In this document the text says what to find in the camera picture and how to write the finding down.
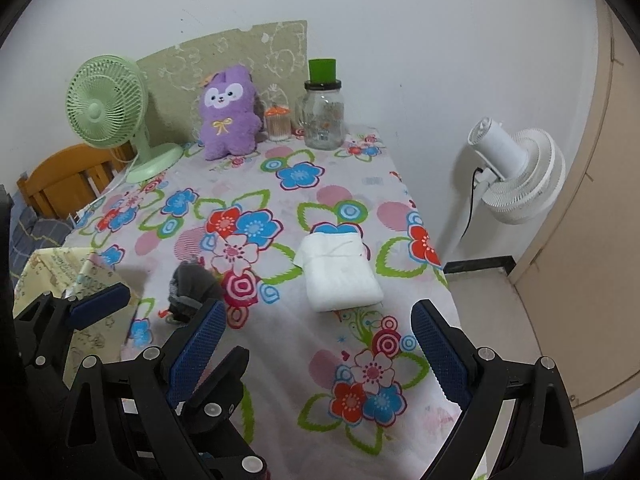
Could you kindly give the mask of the grey drawstring pouch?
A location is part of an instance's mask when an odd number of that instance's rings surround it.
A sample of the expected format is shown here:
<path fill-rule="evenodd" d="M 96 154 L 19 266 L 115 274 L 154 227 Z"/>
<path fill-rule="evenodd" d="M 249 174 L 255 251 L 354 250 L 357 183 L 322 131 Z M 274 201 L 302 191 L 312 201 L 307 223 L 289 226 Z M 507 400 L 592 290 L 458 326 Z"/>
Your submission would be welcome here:
<path fill-rule="evenodd" d="M 169 281 L 168 311 L 175 323 L 186 324 L 209 301 L 222 299 L 219 281 L 195 261 L 183 261 Z"/>

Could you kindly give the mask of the grey plaid pillow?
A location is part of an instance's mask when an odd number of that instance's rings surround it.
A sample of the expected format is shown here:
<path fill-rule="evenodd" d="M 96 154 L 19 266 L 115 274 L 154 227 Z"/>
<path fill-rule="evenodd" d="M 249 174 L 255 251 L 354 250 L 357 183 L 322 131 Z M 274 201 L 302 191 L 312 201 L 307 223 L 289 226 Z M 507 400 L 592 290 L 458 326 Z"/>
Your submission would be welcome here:
<path fill-rule="evenodd" d="M 32 206 L 15 202 L 11 210 L 9 246 L 12 284 L 17 284 L 35 250 L 62 246 L 72 229 L 73 225 L 67 220 L 42 218 Z"/>

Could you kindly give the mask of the floral tablecloth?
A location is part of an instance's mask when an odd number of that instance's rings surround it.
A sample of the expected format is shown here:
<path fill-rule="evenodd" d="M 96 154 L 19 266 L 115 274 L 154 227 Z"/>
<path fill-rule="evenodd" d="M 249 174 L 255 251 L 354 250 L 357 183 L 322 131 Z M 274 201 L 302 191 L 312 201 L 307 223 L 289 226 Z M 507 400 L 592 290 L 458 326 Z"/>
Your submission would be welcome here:
<path fill-rule="evenodd" d="M 311 233 L 363 240 L 384 297 L 318 313 L 294 258 Z M 111 263 L 141 301 L 122 349 L 133 358 L 174 330 L 168 283 L 196 261 L 224 286 L 218 356 L 250 352 L 234 426 L 276 479 L 416 479 L 458 408 L 416 343 L 410 311 L 458 312 L 416 205 L 380 135 L 352 129 L 333 151 L 300 133 L 209 162 L 190 144 L 164 174 L 123 184 L 67 237 Z"/>

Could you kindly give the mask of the green desk fan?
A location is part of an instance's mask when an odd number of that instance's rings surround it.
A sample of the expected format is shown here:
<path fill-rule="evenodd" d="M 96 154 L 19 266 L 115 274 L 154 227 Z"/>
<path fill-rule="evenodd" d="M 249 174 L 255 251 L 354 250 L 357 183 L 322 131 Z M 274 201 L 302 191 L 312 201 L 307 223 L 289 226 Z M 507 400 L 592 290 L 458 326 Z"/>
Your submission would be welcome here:
<path fill-rule="evenodd" d="M 150 144 L 145 115 L 149 89 L 138 64 L 116 55 L 99 55 L 82 64 L 70 80 L 65 113 L 81 140 L 93 148 L 136 151 L 126 181 L 141 183 L 174 166 L 183 149 L 175 143 Z"/>

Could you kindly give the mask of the purple plush toy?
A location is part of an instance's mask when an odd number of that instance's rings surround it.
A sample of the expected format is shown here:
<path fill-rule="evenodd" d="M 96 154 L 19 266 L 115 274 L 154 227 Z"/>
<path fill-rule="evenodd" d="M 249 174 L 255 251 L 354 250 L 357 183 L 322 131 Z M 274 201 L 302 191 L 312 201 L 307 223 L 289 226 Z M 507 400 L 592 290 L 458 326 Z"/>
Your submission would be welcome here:
<path fill-rule="evenodd" d="M 250 71 L 241 64 L 209 78 L 200 99 L 200 141 L 206 160 L 255 151 L 256 136 L 262 130 L 256 98 Z"/>

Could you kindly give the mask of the toothpick jar orange lid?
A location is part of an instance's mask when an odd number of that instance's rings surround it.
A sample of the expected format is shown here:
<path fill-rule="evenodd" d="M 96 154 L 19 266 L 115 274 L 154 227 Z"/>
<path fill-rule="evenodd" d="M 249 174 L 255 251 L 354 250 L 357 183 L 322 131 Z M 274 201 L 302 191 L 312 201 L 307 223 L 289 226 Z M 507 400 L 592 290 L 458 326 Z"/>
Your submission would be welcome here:
<path fill-rule="evenodd" d="M 273 105 L 265 110 L 265 127 L 272 142 L 288 140 L 292 136 L 291 110 L 286 106 Z"/>

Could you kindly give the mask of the white circulator fan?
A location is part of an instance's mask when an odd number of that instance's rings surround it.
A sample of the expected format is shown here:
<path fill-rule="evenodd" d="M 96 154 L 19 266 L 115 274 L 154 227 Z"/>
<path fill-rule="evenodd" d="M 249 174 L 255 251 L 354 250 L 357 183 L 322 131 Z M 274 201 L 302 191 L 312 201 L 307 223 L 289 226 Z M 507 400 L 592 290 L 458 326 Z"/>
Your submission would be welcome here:
<path fill-rule="evenodd" d="M 472 204 L 482 203 L 501 223 L 516 226 L 548 211 L 566 178 L 566 162 L 547 131 L 508 133 L 484 117 L 468 135 L 484 166 L 473 177 Z"/>

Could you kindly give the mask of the glass jar green lid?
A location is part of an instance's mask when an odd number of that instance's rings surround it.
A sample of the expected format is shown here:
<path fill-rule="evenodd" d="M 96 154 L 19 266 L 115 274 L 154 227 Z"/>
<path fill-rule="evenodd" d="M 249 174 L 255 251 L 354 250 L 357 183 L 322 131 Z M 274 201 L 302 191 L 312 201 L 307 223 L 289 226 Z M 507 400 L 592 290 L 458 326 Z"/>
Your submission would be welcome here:
<path fill-rule="evenodd" d="M 337 78 L 335 58 L 308 61 L 305 93 L 296 101 L 295 117 L 307 146 L 334 151 L 346 138 L 342 82 Z"/>

